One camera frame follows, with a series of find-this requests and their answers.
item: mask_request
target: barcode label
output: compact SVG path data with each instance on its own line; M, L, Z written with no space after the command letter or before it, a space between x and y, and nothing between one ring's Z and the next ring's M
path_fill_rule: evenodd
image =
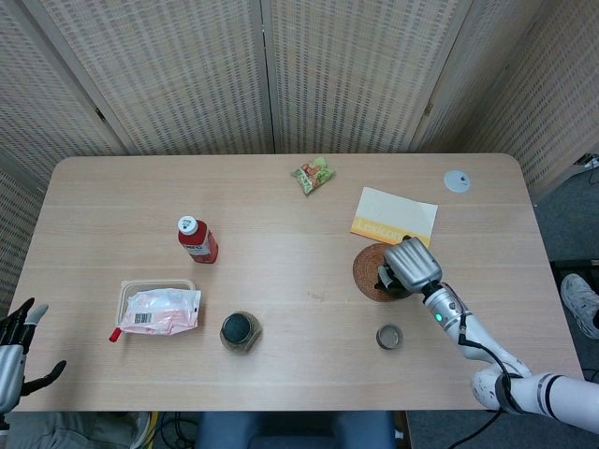
M135 314L135 324L139 324L139 323L150 323L152 321L152 314L151 313L136 313Z

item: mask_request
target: metal lid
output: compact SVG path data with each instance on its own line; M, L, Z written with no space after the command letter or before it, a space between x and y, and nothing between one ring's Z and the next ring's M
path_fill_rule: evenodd
M402 339L402 330L395 325L384 325L376 332L376 342L383 349L397 348Z
M221 332L226 341L233 344L241 344L250 337L252 324L243 313L233 313L223 323Z

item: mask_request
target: woven panel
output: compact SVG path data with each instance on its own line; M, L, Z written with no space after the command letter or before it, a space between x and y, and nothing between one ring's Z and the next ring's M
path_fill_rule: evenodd
M407 151L457 3L272 0L283 151Z
M42 183L73 155L114 154L70 88L0 2L0 151Z
M562 0L463 136L467 152L516 157L539 192L599 144L599 2Z
M41 3L141 153L268 149L251 2Z
M456 40L432 96L433 107L411 149L453 152L455 139L505 68L542 0L477 0Z
M10 306L41 204L40 196L0 171L0 317Z

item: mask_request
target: woven coaster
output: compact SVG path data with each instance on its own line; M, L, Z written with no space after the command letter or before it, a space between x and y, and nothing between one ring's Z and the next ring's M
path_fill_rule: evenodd
M383 265L383 252L389 246L375 243L364 248L354 260L354 281L359 291L374 301L389 302L397 298L384 290L374 288L378 282L378 268Z

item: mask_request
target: snack bag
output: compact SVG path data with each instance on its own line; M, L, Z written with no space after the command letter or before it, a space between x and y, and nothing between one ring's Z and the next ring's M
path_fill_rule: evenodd
M327 159L323 156L316 157L313 161L304 164L291 173L298 180L303 193L306 195L310 194L319 185L330 180L334 174L335 170L328 167Z
M199 290L160 288L138 292L127 300L127 308L110 341L121 332L172 335L197 327Z

